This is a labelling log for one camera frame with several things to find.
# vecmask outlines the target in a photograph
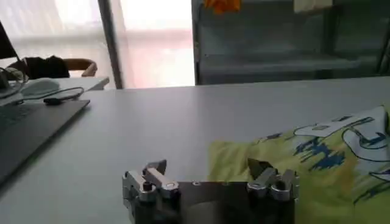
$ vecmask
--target orange object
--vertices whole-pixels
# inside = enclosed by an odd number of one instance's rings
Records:
[[[213,8],[215,14],[236,12],[241,8],[241,0],[204,0],[206,8]]]

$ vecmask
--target table surface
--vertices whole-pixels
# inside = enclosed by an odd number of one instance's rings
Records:
[[[72,87],[81,86],[84,88],[85,91],[103,90],[104,86],[110,82],[110,79],[108,77],[64,78],[55,80],[60,84],[60,89],[68,89]],[[22,98],[23,95],[19,93],[6,99],[0,99],[0,106]]]
[[[166,158],[205,180],[212,141],[251,141],[389,102],[390,77],[89,91],[91,103],[0,192],[4,224],[129,223],[121,175]]]

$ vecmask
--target computer mouse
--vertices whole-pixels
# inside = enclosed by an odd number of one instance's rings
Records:
[[[42,95],[58,91],[59,89],[60,84],[56,80],[50,78],[40,78],[28,81],[22,88],[21,93],[25,96]]]

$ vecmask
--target yellow cloth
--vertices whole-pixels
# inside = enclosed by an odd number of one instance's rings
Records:
[[[268,161],[300,175],[296,223],[388,223],[389,119],[377,107],[250,143],[214,142],[208,179],[249,181],[247,159]]]

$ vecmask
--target black cable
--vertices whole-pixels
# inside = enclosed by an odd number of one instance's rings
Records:
[[[53,96],[53,95],[56,95],[58,93],[63,93],[63,92],[67,92],[67,91],[75,90],[75,89],[79,89],[80,92],[78,92],[76,94],[72,94],[70,96],[47,98],[49,96]],[[47,94],[42,95],[42,96],[23,98],[23,99],[20,99],[20,100],[16,100],[16,101],[12,102],[11,104],[21,104],[21,103],[23,103],[24,101],[27,101],[27,100],[40,100],[40,99],[44,99],[43,102],[46,103],[46,104],[58,105],[58,104],[62,103],[65,100],[77,99],[84,92],[85,92],[84,88],[79,86],[79,87],[73,87],[73,88],[68,88],[68,89],[61,89],[61,90],[58,90],[56,92],[47,93]]]

